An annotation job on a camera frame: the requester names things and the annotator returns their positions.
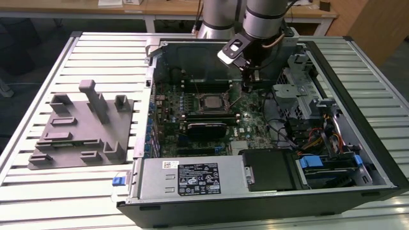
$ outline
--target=power supply label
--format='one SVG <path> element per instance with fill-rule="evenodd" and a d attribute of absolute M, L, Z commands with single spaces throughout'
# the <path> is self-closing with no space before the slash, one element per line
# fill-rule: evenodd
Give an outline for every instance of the power supply label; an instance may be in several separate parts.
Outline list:
<path fill-rule="evenodd" d="M 218 163 L 180 164 L 178 171 L 179 195 L 196 196 L 222 193 Z"/>

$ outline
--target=floor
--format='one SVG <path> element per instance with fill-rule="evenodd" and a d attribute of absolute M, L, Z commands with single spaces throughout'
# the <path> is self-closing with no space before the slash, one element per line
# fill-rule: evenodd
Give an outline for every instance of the floor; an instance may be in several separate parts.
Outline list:
<path fill-rule="evenodd" d="M 87 32 L 147 32 L 143 20 L 80 20 L 66 19 L 63 27 L 57 27 L 53 19 L 33 19 L 43 43 L 29 50 L 30 55 L 37 63 L 37 69 L 18 77 L 14 77 L 0 69 L 2 79 L 13 84 L 10 87 L 15 91 L 13 98 L 0 96 L 0 153 L 5 149 L 9 136 L 19 125 L 19 122 L 31 105 L 33 99 L 41 89 L 49 72 L 55 64 L 62 49 L 70 38 L 72 31 Z M 179 22 L 156 21 L 159 33 L 190 33 L 192 22 L 182 25 Z M 394 56 L 382 66 L 382 71 L 409 100 L 409 43 L 404 42 Z"/>

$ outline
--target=cardboard box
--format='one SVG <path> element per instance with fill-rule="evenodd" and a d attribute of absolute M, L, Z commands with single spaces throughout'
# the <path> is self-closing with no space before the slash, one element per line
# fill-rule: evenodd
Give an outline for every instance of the cardboard box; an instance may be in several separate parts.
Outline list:
<path fill-rule="evenodd" d="M 124 0 L 124 4 L 140 5 L 143 0 Z"/>

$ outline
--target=cpu socket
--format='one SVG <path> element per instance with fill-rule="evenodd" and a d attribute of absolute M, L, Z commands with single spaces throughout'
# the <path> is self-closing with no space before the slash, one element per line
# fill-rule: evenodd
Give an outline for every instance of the cpu socket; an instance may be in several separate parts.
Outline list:
<path fill-rule="evenodd" d="M 227 93 L 204 93 L 199 95 L 200 113 L 226 114 L 230 111 L 230 95 Z"/>

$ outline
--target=wooden table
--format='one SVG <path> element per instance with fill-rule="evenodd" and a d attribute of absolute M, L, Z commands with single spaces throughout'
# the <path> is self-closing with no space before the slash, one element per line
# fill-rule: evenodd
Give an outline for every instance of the wooden table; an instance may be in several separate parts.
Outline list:
<path fill-rule="evenodd" d="M 99 9 L 98 0 L 0 0 L 0 17 L 26 18 L 82 18 L 82 19 L 143 19 L 147 31 L 155 33 L 155 20 L 195 20 L 198 1 L 144 0 L 142 5 Z M 286 20 L 294 23 L 316 23 L 315 35 L 326 35 L 339 14 L 296 6 L 287 13 Z"/>

